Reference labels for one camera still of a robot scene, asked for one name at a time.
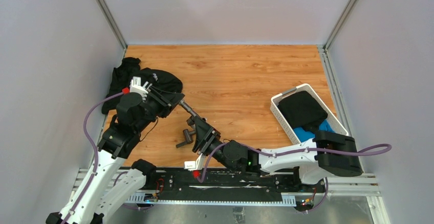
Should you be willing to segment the grey faucet with lever handle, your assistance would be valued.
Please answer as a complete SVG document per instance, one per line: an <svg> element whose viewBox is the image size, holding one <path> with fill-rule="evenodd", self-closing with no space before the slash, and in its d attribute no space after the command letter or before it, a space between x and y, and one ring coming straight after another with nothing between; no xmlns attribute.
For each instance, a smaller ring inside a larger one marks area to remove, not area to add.
<svg viewBox="0 0 434 224"><path fill-rule="evenodd" d="M183 109L185 109L190 114L190 118L188 118L186 120L188 126L193 128L195 125L196 119L201 119L204 122L206 122L206 118L200 117L200 115L198 113L196 113L194 111L194 109L190 105L188 105L184 99L179 102L179 106L181 106Z"/></svg>

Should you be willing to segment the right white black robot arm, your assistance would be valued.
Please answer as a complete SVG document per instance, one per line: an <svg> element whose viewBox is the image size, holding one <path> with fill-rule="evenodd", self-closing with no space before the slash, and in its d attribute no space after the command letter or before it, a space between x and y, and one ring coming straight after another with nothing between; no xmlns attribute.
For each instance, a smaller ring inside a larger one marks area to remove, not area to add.
<svg viewBox="0 0 434 224"><path fill-rule="evenodd" d="M331 175L355 177L363 173L352 137L319 131L297 145L255 149L235 140L223 143L221 134L199 116L191 116L187 124L192 131L185 130L185 138L198 154L196 160L185 161L184 169L189 171L205 172L211 158L231 171L253 175L294 169L292 183L301 192Z"/></svg>

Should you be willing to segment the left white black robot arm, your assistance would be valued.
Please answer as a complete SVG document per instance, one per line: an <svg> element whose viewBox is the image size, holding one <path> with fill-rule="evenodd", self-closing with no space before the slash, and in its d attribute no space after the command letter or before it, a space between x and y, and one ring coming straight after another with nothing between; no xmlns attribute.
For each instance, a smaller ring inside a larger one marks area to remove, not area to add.
<svg viewBox="0 0 434 224"><path fill-rule="evenodd" d="M119 97L120 102L100 142L91 141L92 167L69 202L59 212L49 214L46 223L105 223L138 189L152 189L157 183L156 167L145 160L136 161L111 190L107 187L141 141L141 132L150 123L166 118L184 96L146 83L131 85L106 98Z"/></svg>

